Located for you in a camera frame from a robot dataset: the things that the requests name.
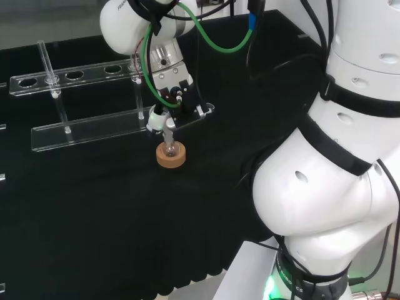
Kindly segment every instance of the test tube hole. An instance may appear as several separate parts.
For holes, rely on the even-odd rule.
[[[83,72],[82,71],[73,71],[73,72],[69,72],[69,73],[66,74],[66,77],[69,80],[78,80],[82,76],[83,76]]]
[[[37,83],[38,83],[38,80],[36,78],[29,77],[29,78],[20,80],[19,86],[21,86],[22,88],[30,88],[31,86],[34,86]]]
[[[116,74],[122,71],[122,67],[115,65],[115,66],[108,66],[104,68],[104,72],[108,74]]]

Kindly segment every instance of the black band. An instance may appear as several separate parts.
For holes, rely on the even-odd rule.
[[[315,150],[345,171],[360,176],[372,166],[372,164],[352,155],[333,141],[308,114],[303,118],[298,128]]]
[[[169,4],[161,4],[155,0],[127,1],[136,14],[151,23],[152,30],[156,36],[161,29],[160,20],[178,3],[178,0],[172,0]]]
[[[295,295],[300,299],[338,300],[348,286],[348,266],[344,271],[332,276],[313,276],[293,266],[282,253],[276,256],[276,269],[286,287],[292,291],[294,284]],[[315,286],[317,283],[334,283]]]
[[[319,94],[325,101],[333,101],[357,113],[380,118],[400,118],[400,101],[387,101],[356,94],[338,86],[335,79],[327,74],[322,80]]]

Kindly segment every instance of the acrylic support rod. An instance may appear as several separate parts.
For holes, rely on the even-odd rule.
[[[63,101],[61,99],[61,90],[58,87],[59,78],[54,75],[53,67],[51,66],[49,54],[44,41],[38,41],[37,46],[39,48],[42,63],[47,74],[45,82],[48,83],[50,86],[50,93],[51,96],[54,98],[54,101],[56,102],[57,111],[60,115],[62,125],[64,126],[64,131],[66,134],[70,134],[71,128],[69,127],[67,114],[64,109]]]

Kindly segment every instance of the cable connector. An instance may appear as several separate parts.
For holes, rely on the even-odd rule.
[[[349,286],[355,286],[357,284],[365,283],[364,277],[349,278]]]
[[[257,17],[252,12],[249,13],[249,29],[256,30]]]
[[[260,2],[261,0],[249,0],[249,2],[247,3],[247,9],[251,14],[257,16],[257,13],[259,12]]]

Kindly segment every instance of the green light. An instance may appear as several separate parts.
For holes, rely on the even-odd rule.
[[[279,292],[278,287],[276,286],[275,281],[271,275],[268,277],[268,280],[265,284],[264,296],[262,297],[262,300],[276,298],[281,298],[281,293]]]

